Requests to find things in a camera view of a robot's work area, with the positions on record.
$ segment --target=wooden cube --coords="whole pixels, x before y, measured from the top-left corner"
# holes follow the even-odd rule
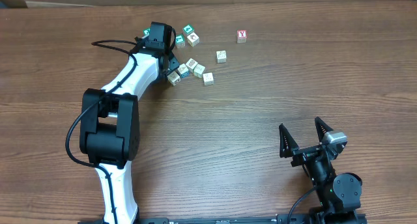
[[[176,72],[172,72],[168,75],[168,81],[175,86],[178,82],[181,81],[181,77]]]
[[[185,64],[180,65],[177,68],[177,72],[180,75],[181,78],[184,78],[186,76],[188,76],[188,74],[190,74],[190,71],[188,70],[187,66],[185,66]]]
[[[188,24],[188,25],[186,25],[184,28],[182,28],[182,31],[184,31],[184,34],[185,34],[186,36],[188,36],[188,35],[190,35],[192,32],[194,32],[194,28],[193,28],[190,24]]]
[[[204,85],[213,85],[214,84],[213,73],[203,74],[203,81],[204,81]]]
[[[224,63],[226,62],[226,51],[216,51],[217,55],[217,63]]]
[[[197,64],[197,66],[194,68],[194,76],[202,78],[205,69],[206,67],[204,67],[203,65]]]
[[[195,33],[191,33],[187,36],[187,41],[191,46],[195,46],[200,42],[200,38]]]
[[[175,45],[177,48],[185,47],[185,39],[183,35],[178,35],[175,37]]]
[[[197,61],[193,60],[192,58],[190,58],[188,62],[185,63],[190,72],[194,72],[194,68],[197,66],[197,64]]]
[[[248,38],[246,31],[237,31],[237,43],[245,43]]]
[[[143,31],[143,35],[147,36],[147,35],[149,35],[150,32],[151,32],[151,28],[145,29]]]

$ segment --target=wooden table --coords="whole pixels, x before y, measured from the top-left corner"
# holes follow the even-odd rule
[[[141,217],[286,213],[311,183],[279,158],[282,122],[317,144],[314,117],[349,136],[333,162],[364,181],[369,223],[416,223],[417,4],[272,3],[0,10],[0,223],[76,223],[104,213],[94,169],[66,155],[85,89],[126,55],[93,47],[133,40],[151,21],[200,44],[176,49],[213,72],[154,85],[139,101],[133,187]],[[236,43],[236,31],[248,41]],[[216,64],[215,51],[227,51]],[[77,128],[71,149],[79,152]],[[296,209],[317,206],[312,195]]]

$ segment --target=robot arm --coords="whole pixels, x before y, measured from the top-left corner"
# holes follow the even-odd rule
[[[83,95],[85,116],[81,120],[79,145],[89,162],[96,165],[106,206],[104,218],[94,223],[133,224],[138,221],[131,175],[132,160],[139,148],[137,101],[153,81],[179,67],[171,52],[173,46],[169,46],[172,30],[166,24],[152,22],[149,36],[136,38],[140,43],[130,51],[120,74],[101,90],[88,89]],[[101,123],[100,117],[116,117],[117,125]]]
[[[288,132],[280,125],[280,157],[293,158],[293,167],[303,166],[320,200],[320,207],[311,208],[308,219],[311,224],[366,224],[364,214],[357,214],[362,194],[362,179],[354,173],[336,174],[331,161],[335,160],[347,144],[347,136],[333,130],[319,117],[315,118],[319,144],[300,149]],[[292,223],[292,213],[298,201],[291,208],[285,223]]]

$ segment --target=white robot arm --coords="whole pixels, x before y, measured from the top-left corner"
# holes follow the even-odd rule
[[[83,95],[79,142],[90,164],[82,163],[96,167],[106,206],[103,219],[94,224],[138,222],[131,174],[132,160],[139,147],[137,101],[153,81],[166,78],[179,67],[172,54],[175,40],[169,46],[171,32],[175,36],[172,27],[152,22],[151,33],[137,39],[140,42],[129,52],[129,60],[120,74],[101,90],[88,89]],[[99,117],[116,117],[117,125],[100,123]]]
[[[131,76],[122,84],[121,87],[116,89],[113,94],[131,94],[137,96],[139,100],[145,92],[145,89],[158,78],[158,59],[152,55],[137,53],[133,54],[137,60],[137,67]],[[102,87],[102,90],[106,92],[116,86],[126,74],[132,69],[134,65],[133,58],[129,57],[127,65],[123,68],[120,74],[109,84]],[[109,113],[109,117],[117,117],[116,113]],[[105,168],[111,175],[111,183],[113,184],[113,198],[116,207],[117,221],[120,224],[132,224],[134,223],[138,208],[133,196],[132,188],[132,175],[131,168],[132,162],[127,161],[123,169],[117,168],[116,165],[110,165],[107,163],[100,163],[100,166]],[[106,179],[106,175],[100,169],[96,168],[98,176],[103,189],[104,204],[106,206],[106,213],[104,214],[104,221],[109,224],[114,224],[114,215],[111,208],[109,184]]]

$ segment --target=toy block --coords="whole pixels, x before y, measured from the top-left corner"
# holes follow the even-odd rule
[[[181,77],[176,72],[172,72],[171,74],[168,75],[168,81],[173,86],[175,86],[178,82],[181,81]]]
[[[197,64],[197,61],[193,60],[192,58],[190,58],[188,62],[185,63],[190,72],[194,72],[194,68],[197,66]]]
[[[191,46],[195,46],[200,42],[200,38],[195,33],[191,33],[187,36],[187,41]]]
[[[193,28],[190,24],[188,24],[188,25],[186,25],[184,28],[182,28],[182,31],[184,31],[184,34],[185,34],[186,36],[188,36],[188,35],[190,35],[192,32],[194,32],[194,28]]]
[[[177,48],[185,47],[185,39],[183,35],[178,35],[175,37],[175,45]]]
[[[237,31],[237,43],[245,43],[248,38],[246,31]]]
[[[205,69],[206,67],[204,67],[203,65],[197,64],[197,66],[194,68],[194,76],[202,78]]]
[[[203,74],[203,81],[204,81],[204,85],[213,85],[214,84],[213,73]]]
[[[177,72],[180,75],[181,78],[184,78],[190,74],[190,71],[188,70],[187,66],[185,64],[180,65],[177,68]]]
[[[147,36],[147,35],[149,35],[150,32],[151,32],[151,28],[145,29],[143,31],[143,35]]]
[[[226,62],[226,51],[216,51],[217,55],[217,63],[224,63]]]

